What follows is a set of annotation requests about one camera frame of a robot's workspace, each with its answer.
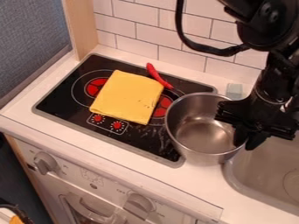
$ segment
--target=stainless steel sink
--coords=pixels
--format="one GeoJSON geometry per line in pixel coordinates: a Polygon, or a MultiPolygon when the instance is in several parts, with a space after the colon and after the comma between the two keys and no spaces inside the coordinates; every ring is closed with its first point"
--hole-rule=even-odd
{"type": "Polygon", "coordinates": [[[295,141],[271,137],[254,151],[241,150],[224,167],[238,192],[299,216],[299,133],[295,141]]]}

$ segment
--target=stovetop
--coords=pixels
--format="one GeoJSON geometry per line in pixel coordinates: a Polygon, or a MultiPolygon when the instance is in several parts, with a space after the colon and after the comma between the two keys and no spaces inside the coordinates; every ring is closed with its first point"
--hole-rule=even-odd
{"type": "Polygon", "coordinates": [[[94,98],[116,69],[150,77],[143,67],[93,54],[36,105],[36,113],[148,158],[177,162],[180,155],[164,127],[166,110],[182,95],[213,92],[214,88],[160,73],[175,89],[162,92],[149,124],[144,126],[89,111],[94,98]]]}

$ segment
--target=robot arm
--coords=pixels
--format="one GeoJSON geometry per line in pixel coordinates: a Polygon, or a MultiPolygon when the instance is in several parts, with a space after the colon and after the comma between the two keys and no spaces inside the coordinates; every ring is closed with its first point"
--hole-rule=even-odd
{"type": "Polygon", "coordinates": [[[218,49],[191,41],[182,27],[184,0],[177,0],[176,26],[182,41],[193,50],[219,56],[231,56],[250,48],[269,55],[252,93],[242,101],[221,102],[216,119],[231,123],[236,128],[235,144],[247,139],[247,150],[255,149],[271,136],[294,139],[299,129],[295,119],[299,116],[298,1],[220,2],[225,5],[225,12],[236,19],[243,44],[218,49]]]}

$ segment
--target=white subway tile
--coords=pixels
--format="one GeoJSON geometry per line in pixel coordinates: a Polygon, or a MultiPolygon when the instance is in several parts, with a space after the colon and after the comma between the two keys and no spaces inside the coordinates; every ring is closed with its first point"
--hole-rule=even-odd
{"type": "Polygon", "coordinates": [[[234,63],[209,58],[207,59],[205,71],[209,74],[215,74],[233,81],[250,85],[255,83],[257,77],[261,73],[260,69],[240,66],[234,63]]]}
{"type": "Polygon", "coordinates": [[[129,53],[135,53],[157,60],[157,45],[132,38],[117,36],[117,48],[129,53]]]}
{"type": "Polygon", "coordinates": [[[257,67],[260,69],[264,69],[267,62],[267,52],[257,52],[254,50],[248,50],[245,52],[240,52],[236,56],[235,63],[249,66],[249,67],[257,67]]]}
{"type": "MultiPolygon", "coordinates": [[[[203,45],[206,45],[206,46],[214,46],[214,47],[217,47],[217,48],[220,48],[220,49],[233,46],[231,44],[227,44],[227,43],[224,43],[224,42],[220,42],[220,41],[213,40],[213,39],[208,39],[208,38],[194,37],[194,36],[191,36],[191,35],[186,35],[186,37],[193,40],[193,41],[195,41],[196,43],[203,44],[203,45]]],[[[190,53],[197,53],[197,54],[200,54],[200,55],[203,55],[203,56],[207,56],[209,58],[226,60],[226,61],[231,61],[231,62],[233,62],[234,57],[235,57],[235,56],[220,57],[220,56],[216,56],[216,55],[213,55],[213,54],[210,54],[210,53],[197,52],[197,51],[194,51],[194,50],[190,49],[186,45],[183,46],[183,51],[190,52],[190,53]]]]}
{"type": "Polygon", "coordinates": [[[177,0],[135,0],[135,2],[173,11],[176,9],[177,5],[177,0]]]}
{"type": "Polygon", "coordinates": [[[147,25],[157,25],[158,23],[157,8],[120,0],[113,0],[113,6],[117,18],[125,18],[147,25]]]}
{"type": "Polygon", "coordinates": [[[214,20],[212,23],[212,39],[217,39],[229,43],[241,44],[242,41],[239,38],[237,32],[237,25],[233,23],[227,23],[223,21],[214,20]]]}
{"type": "Polygon", "coordinates": [[[97,31],[98,33],[98,41],[100,45],[111,46],[116,48],[115,44],[115,34],[105,32],[105,31],[97,31]]]}
{"type": "MultiPolygon", "coordinates": [[[[211,26],[212,20],[210,18],[184,14],[183,27],[185,33],[208,38],[211,26]]],[[[160,10],[160,27],[173,31],[176,30],[174,11],[160,10]]]]}
{"type": "Polygon", "coordinates": [[[112,16],[111,0],[94,0],[94,12],[112,16]]]}
{"type": "Polygon", "coordinates": [[[137,24],[137,38],[161,46],[181,49],[182,42],[175,31],[137,24]]]}
{"type": "Polygon", "coordinates": [[[224,12],[224,5],[216,0],[188,0],[186,12],[207,18],[235,21],[224,12]]]}
{"type": "Polygon", "coordinates": [[[95,14],[96,28],[105,32],[112,32],[134,38],[136,36],[135,23],[127,20],[95,14]]]}
{"type": "Polygon", "coordinates": [[[205,57],[168,47],[159,46],[159,60],[200,72],[205,70],[205,57]]]}

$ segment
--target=silver pot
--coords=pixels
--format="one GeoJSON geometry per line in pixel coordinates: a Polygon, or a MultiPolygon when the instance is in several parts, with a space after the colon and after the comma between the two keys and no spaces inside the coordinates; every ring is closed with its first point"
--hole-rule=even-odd
{"type": "Polygon", "coordinates": [[[176,149],[188,163],[222,164],[244,147],[233,145],[232,125],[214,119],[218,103],[230,100],[209,93],[185,95],[168,108],[165,125],[176,149]]]}

